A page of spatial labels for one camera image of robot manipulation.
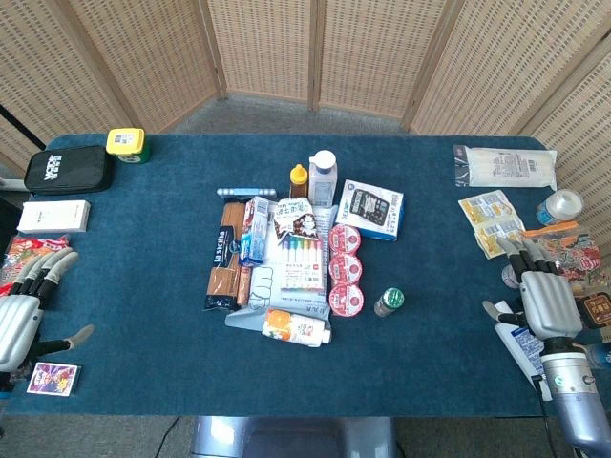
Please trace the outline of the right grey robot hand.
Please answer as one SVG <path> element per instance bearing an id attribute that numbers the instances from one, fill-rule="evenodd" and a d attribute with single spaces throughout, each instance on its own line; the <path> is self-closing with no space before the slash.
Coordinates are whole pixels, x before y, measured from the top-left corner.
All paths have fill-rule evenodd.
<path id="1" fill-rule="evenodd" d="M 500 311 L 483 302 L 484 310 L 498 323 L 527 328 L 539 340 L 573 339 L 582 321 L 568 280 L 558 271 L 551 255 L 538 244 L 498 238 L 496 240 L 514 269 L 523 311 Z"/>

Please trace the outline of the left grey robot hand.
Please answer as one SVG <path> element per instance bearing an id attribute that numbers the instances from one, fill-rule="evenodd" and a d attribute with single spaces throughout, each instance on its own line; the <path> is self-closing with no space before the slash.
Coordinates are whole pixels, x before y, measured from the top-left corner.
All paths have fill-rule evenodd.
<path id="1" fill-rule="evenodd" d="M 47 302 L 64 274 L 78 260 L 71 247 L 37 256 L 21 269 L 1 298 L 1 372 L 12 374 L 33 360 L 83 345 L 94 333 L 88 324 L 68 338 L 42 342 L 39 325 Z"/>

